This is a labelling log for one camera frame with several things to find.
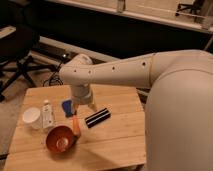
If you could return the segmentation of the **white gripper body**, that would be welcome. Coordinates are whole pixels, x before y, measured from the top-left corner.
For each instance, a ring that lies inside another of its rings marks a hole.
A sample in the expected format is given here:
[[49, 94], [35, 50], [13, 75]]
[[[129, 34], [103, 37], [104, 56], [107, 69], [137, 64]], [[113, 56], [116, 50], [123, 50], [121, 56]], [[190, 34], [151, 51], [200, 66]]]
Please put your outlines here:
[[89, 84], [71, 85], [71, 99], [75, 104], [86, 105], [92, 102], [93, 92]]

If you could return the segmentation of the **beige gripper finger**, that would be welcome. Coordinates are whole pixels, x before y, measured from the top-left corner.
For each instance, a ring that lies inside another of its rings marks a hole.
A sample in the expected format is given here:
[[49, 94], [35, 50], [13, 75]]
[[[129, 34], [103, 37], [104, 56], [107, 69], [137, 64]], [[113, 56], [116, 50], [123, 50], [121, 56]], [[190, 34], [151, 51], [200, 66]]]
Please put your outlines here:
[[74, 112], [75, 113], [77, 112], [78, 108], [79, 108], [79, 105], [78, 104], [74, 104]]
[[91, 109], [91, 110], [93, 110], [93, 111], [97, 111], [97, 106], [96, 106], [96, 104], [95, 103], [89, 103], [88, 104], [88, 107]]

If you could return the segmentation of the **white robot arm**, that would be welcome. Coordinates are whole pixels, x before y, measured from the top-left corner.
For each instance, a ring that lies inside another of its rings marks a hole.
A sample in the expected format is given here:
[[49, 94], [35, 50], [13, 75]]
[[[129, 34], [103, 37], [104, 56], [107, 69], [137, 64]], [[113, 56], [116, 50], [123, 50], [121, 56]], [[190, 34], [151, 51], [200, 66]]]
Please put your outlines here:
[[59, 75], [77, 104], [92, 101], [92, 84], [147, 88], [146, 171], [213, 171], [212, 53], [166, 51], [102, 64], [79, 54]]

